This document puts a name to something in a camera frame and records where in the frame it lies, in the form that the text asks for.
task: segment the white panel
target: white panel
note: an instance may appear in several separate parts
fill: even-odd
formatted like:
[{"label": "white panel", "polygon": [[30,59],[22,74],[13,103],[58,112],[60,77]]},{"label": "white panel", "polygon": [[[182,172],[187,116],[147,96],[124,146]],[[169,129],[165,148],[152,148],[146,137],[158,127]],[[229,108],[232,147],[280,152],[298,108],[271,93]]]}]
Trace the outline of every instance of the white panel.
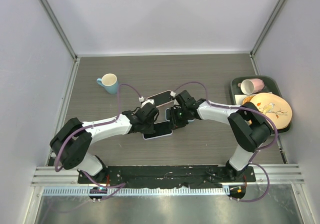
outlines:
[{"label": "white panel", "polygon": [[38,0],[0,0],[0,223],[19,223],[72,60]]},{"label": "white panel", "polygon": [[48,0],[75,52],[249,51],[277,0]]},{"label": "white panel", "polygon": [[320,0],[288,0],[257,54],[261,74],[273,77],[293,109],[281,135],[286,156],[298,163],[320,213]]}]

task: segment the black container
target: black container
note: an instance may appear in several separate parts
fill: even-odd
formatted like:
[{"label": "black container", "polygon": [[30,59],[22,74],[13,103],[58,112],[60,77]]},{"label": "black container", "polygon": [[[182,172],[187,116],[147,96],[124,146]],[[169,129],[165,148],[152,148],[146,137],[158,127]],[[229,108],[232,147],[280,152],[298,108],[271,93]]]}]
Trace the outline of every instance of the black container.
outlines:
[{"label": "black container", "polygon": [[[264,88],[255,94],[272,92],[274,95],[278,95],[282,98],[279,87],[272,78],[270,78],[268,76],[264,76],[264,75],[245,76],[245,77],[235,78],[231,81],[230,97],[231,97],[231,103],[233,105],[236,104],[236,99],[234,96],[235,95],[243,95],[240,87],[238,87],[238,84],[240,84],[243,80],[246,80],[246,79],[261,79],[261,80],[263,80],[264,85],[265,85]],[[278,133],[287,132],[288,130],[290,130],[290,128],[291,128],[291,122],[289,123],[289,125],[286,128],[278,130]]]}]

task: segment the reflective floor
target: reflective floor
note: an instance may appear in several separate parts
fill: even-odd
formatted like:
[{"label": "reflective floor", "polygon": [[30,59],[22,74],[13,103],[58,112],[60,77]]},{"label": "reflective floor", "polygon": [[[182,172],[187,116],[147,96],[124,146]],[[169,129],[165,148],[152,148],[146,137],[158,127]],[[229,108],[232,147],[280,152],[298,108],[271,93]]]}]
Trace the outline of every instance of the reflective floor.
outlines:
[{"label": "reflective floor", "polygon": [[[259,197],[265,187],[248,186],[244,198]],[[237,203],[225,195],[113,197],[101,203],[88,200],[87,196],[44,196],[36,223],[303,223],[291,185],[271,185],[268,195],[254,203]]]}]

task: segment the mug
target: mug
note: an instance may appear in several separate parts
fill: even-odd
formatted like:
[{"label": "mug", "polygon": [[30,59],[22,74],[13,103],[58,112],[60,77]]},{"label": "mug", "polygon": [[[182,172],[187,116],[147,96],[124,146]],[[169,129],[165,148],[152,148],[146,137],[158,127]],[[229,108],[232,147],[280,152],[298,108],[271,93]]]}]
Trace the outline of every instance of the mug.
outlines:
[{"label": "mug", "polygon": [[261,91],[264,88],[264,82],[261,79],[243,80],[238,86],[245,95],[251,95]]},{"label": "mug", "polygon": [[98,84],[105,88],[105,90],[110,94],[116,94],[118,91],[118,79],[114,74],[103,75],[102,78],[96,80]]}]

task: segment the blue mug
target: blue mug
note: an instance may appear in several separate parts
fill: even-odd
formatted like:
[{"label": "blue mug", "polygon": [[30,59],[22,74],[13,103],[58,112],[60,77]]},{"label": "blue mug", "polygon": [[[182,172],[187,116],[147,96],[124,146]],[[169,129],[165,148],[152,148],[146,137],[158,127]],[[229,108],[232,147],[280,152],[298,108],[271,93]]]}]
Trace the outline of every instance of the blue mug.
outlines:
[{"label": "blue mug", "polygon": [[106,74],[102,78],[96,80],[110,94],[116,94],[118,91],[119,82],[114,74]]}]

